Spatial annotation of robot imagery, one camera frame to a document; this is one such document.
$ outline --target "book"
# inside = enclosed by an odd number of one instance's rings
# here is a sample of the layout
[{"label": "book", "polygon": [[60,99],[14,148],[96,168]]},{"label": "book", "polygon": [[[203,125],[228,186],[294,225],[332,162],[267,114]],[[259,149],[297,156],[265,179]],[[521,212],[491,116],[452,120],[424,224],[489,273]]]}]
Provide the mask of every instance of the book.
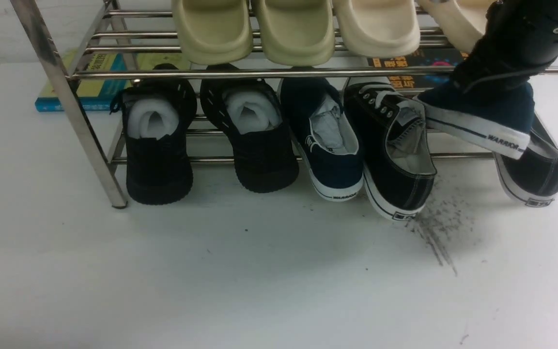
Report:
[{"label": "book", "polygon": [[[68,51],[62,61],[66,68],[75,59],[76,50]],[[180,70],[189,70],[191,62],[181,53],[139,53],[137,63],[142,70],[151,70],[161,63],[170,63]],[[125,71],[126,66],[119,53],[95,54],[87,65],[88,71]],[[131,86],[128,80],[82,80],[77,89],[79,100],[86,111],[108,111],[111,100],[122,89]],[[38,112],[63,111],[53,86],[47,81],[35,102]]]},{"label": "book", "polygon": [[[395,58],[368,58],[369,66],[374,68],[407,68],[411,66],[457,66],[468,54],[455,48],[417,49],[410,55]],[[396,89],[434,88],[449,80],[440,75],[393,75],[388,77]]]}]

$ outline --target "slide sandal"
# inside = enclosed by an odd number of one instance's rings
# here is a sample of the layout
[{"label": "slide sandal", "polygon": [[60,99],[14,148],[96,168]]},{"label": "slide sandal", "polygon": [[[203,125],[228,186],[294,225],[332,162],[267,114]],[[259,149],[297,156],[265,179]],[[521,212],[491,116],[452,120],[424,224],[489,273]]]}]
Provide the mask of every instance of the slide sandal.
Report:
[{"label": "slide sandal", "polygon": [[392,58],[419,48],[413,0],[333,0],[346,47],[367,57]]},{"label": "slide sandal", "polygon": [[278,64],[313,66],[335,51],[328,0],[253,0],[266,57]]},{"label": "slide sandal", "polygon": [[240,60],[253,49],[247,0],[172,0],[182,53],[197,64]]},{"label": "slide sandal", "polygon": [[471,53],[475,43],[485,34],[485,13],[493,0],[417,0],[434,18],[449,42],[460,51]]}]

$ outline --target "white floor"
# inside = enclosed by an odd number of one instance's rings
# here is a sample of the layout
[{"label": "white floor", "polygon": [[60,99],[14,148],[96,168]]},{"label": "white floor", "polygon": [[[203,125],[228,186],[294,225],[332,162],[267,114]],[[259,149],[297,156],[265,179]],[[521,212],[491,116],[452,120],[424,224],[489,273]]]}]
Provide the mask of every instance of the white floor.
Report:
[{"label": "white floor", "polygon": [[[304,171],[252,194],[229,166],[115,210],[65,116],[35,112],[44,81],[0,66],[0,349],[558,348],[558,201],[512,203],[493,161],[437,162],[408,224],[323,201]],[[535,84],[558,141],[558,77]],[[91,119],[110,141],[118,115]]]}]

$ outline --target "canvas sneaker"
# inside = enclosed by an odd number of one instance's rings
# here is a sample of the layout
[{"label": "canvas sneaker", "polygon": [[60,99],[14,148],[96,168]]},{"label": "canvas sneaker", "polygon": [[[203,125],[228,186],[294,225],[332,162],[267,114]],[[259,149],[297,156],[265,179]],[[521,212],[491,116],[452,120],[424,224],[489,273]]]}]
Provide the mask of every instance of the canvas sneaker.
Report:
[{"label": "canvas sneaker", "polygon": [[365,149],[365,190],[381,216],[414,218],[432,191],[436,168],[422,104],[403,97],[385,77],[350,78],[343,95]]},{"label": "canvas sneaker", "polygon": [[492,152],[519,159],[529,144],[535,113],[528,82],[491,97],[482,89],[463,93],[448,81],[415,97],[429,127]]},{"label": "canvas sneaker", "polygon": [[[160,64],[155,69],[176,69]],[[120,91],[111,112],[122,110],[126,141],[126,188],[138,203],[164,205],[185,197],[193,186],[186,154],[186,129],[197,98],[185,79],[142,81]]]},{"label": "canvas sneaker", "polygon": [[558,148],[536,128],[520,159],[494,154],[505,194],[528,207],[546,207],[558,193]]},{"label": "canvas sneaker", "polygon": [[[209,70],[238,69],[232,64]],[[201,107],[234,149],[236,175],[252,192],[273,192],[298,177],[290,129],[275,91],[263,79],[206,79],[201,82]]]},{"label": "canvas sneaker", "polygon": [[279,99],[317,193],[347,201],[363,187],[363,152],[339,92],[324,78],[287,78]]}]

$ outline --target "black canvas sneaker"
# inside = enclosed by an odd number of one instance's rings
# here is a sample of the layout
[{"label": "black canvas sneaker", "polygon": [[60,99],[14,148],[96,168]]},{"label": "black canvas sneaker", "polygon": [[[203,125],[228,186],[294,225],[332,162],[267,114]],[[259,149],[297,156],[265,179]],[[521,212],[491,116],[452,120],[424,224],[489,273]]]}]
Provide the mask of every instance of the black canvas sneaker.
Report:
[{"label": "black canvas sneaker", "polygon": [[[232,64],[208,69],[238,69]],[[252,192],[281,190],[298,177],[290,129],[275,91],[263,79],[207,79],[201,82],[201,107],[234,150],[236,175]]]},{"label": "black canvas sneaker", "polygon": [[494,154],[505,194],[528,207],[546,207],[558,193],[558,148],[548,135],[533,128],[520,159]]},{"label": "black canvas sneaker", "polygon": [[395,221],[414,218],[432,191],[436,168],[423,105],[385,77],[350,78],[343,95],[365,149],[365,189],[374,209]]},{"label": "black canvas sneaker", "polygon": [[[160,64],[155,69],[176,69]],[[193,186],[186,154],[186,129],[197,98],[185,79],[147,80],[113,98],[111,112],[122,109],[126,139],[126,188],[138,203],[164,205],[185,197]]]}]

